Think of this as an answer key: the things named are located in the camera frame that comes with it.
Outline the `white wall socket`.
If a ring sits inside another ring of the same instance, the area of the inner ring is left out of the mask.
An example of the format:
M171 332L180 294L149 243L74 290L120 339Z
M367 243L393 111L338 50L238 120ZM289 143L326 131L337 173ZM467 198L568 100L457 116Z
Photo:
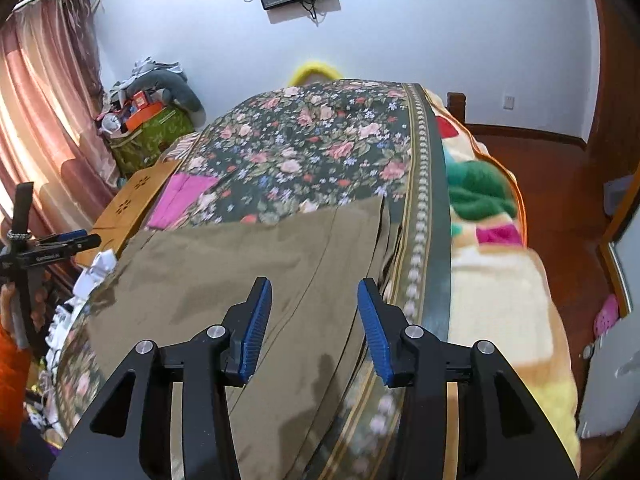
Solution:
M503 98L503 108L505 110L513 110L514 109L514 104L515 104L514 96L505 96Z

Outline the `wooden bedside board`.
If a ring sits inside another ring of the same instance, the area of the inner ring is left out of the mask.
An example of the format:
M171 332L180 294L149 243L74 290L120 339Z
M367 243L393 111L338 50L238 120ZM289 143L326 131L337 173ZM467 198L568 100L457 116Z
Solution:
M155 197L178 166L178 160L168 160L137 171L107 205L93 226L91 233L101 237L101 244L97 248L80 252L75 257L75 263L88 268L98 252L110 249L119 257L130 237L140 229Z

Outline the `wooden bed post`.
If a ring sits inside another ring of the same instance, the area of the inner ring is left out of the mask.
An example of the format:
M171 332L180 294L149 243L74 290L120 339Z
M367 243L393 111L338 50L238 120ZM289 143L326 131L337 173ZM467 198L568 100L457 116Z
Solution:
M451 116L460 122L465 124L466 116L466 95L462 92L448 92L446 107Z

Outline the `dark floral bedspread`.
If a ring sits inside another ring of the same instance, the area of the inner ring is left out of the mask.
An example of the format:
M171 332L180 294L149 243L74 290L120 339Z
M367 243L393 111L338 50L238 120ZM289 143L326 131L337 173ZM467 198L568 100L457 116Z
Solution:
M228 391L240 473L385 478L402 394L364 348L358 282L376 278L409 321L449 332L446 156L425 91L344 79L261 93L201 131L179 172L204 191L128 240L65 341L55 397L70 442L98 450L79 425L138 341L189 340L264 276L257 374Z

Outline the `yellow plush item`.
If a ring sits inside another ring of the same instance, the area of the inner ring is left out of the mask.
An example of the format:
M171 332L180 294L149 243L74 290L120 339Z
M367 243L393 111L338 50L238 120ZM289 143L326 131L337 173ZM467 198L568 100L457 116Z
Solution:
M343 78L343 74L333 66L320 61L310 61L299 66L288 81L288 85L290 87L303 86L314 79L332 81Z

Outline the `green storage bag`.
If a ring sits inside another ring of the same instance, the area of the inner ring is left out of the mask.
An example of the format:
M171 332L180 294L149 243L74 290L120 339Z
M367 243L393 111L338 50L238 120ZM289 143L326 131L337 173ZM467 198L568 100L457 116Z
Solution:
M129 178L153 166L160 154L180 136L194 133L190 117L175 107L165 107L134 131L107 141L120 174Z

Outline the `colourful fleece blanket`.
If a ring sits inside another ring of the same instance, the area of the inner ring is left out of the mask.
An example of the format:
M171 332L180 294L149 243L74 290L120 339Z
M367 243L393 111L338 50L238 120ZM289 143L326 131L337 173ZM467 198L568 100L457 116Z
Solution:
M452 116L425 95L444 146L451 214L448 338L492 341L510 362L579 467L578 393L565 328L544 264L527 245L518 181Z

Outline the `pink slipper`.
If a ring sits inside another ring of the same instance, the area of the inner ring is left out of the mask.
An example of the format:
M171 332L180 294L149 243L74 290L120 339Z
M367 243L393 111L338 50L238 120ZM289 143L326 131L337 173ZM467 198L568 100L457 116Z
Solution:
M593 333L596 338L603 336L620 318L620 308L614 294L608 295L593 322Z

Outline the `pink striped curtain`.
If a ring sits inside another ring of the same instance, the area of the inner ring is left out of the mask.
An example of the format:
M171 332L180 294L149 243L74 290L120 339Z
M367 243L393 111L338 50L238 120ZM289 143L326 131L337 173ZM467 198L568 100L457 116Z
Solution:
M91 0L35 0L2 23L2 229L23 182L35 235L92 228L119 177L96 126L103 96Z

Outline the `orange box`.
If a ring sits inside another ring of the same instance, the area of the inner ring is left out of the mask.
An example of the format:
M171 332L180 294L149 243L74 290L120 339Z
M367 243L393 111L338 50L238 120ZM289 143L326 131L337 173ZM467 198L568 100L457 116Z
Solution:
M154 100L145 91L135 93L131 104L134 110L125 122L128 131L136 130L164 108L162 102Z

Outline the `pink folded cloth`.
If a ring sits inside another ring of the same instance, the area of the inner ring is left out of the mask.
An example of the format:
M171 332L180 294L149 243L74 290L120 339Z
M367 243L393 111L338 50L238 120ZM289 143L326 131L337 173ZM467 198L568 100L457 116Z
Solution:
M146 226L150 229L171 228L202 193L215 186L218 177L194 176L194 174L174 174L160 193Z

